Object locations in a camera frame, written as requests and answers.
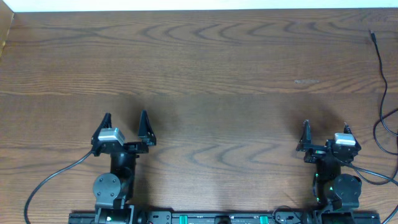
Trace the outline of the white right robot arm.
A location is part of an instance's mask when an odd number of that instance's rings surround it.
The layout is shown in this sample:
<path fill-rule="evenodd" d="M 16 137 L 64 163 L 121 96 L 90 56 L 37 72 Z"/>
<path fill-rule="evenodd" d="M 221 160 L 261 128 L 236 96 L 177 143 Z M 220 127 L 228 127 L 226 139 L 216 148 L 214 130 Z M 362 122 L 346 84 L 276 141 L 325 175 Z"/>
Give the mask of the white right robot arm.
<path fill-rule="evenodd" d="M 305 212 L 303 223 L 351 223 L 355 224 L 353 210 L 359 207 L 362 181 L 359 177 L 341 172 L 343 166 L 353 162 L 361 146 L 346 124 L 333 139 L 316 145 L 312 142 L 309 120 L 303 123 L 303 134 L 296 147 L 305 153 L 303 160 L 316 165 L 313 177 L 313 194 L 318 207 Z"/>

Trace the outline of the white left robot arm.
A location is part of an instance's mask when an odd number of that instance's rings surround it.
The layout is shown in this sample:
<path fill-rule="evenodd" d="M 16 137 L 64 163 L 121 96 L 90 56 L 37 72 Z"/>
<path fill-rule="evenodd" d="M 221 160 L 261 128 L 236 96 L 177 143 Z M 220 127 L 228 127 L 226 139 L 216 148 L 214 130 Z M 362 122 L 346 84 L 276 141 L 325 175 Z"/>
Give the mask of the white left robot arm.
<path fill-rule="evenodd" d="M 157 144 L 147 111 L 141 112 L 139 141 L 126 142 L 119 128 L 112 127 L 111 114 L 106 113 L 91 138 L 95 157 L 108 154 L 110 171 L 99 175 L 93 183 L 96 198 L 94 223 L 146 223 L 147 212 L 128 203 L 134 192 L 136 159 Z"/>

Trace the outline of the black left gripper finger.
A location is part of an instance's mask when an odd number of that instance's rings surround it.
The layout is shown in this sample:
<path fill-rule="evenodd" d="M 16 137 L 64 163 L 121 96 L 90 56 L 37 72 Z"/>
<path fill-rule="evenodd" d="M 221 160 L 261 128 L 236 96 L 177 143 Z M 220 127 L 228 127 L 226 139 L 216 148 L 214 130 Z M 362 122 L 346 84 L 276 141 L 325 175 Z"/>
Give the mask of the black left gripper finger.
<path fill-rule="evenodd" d="M 97 130 L 94 132 L 94 134 L 92 135 L 92 141 L 95 142 L 98 140 L 98 136 L 100 134 L 100 131 L 103 128 L 112 128 L 112 124 L 111 124 L 111 113 L 105 113 L 104 118 L 102 120 L 102 122 L 100 123 L 100 125 L 98 126 Z"/>
<path fill-rule="evenodd" d="M 148 146 L 155 146 L 157 144 L 157 139 L 150 125 L 146 110 L 142 110 L 141 112 L 138 136 Z"/>

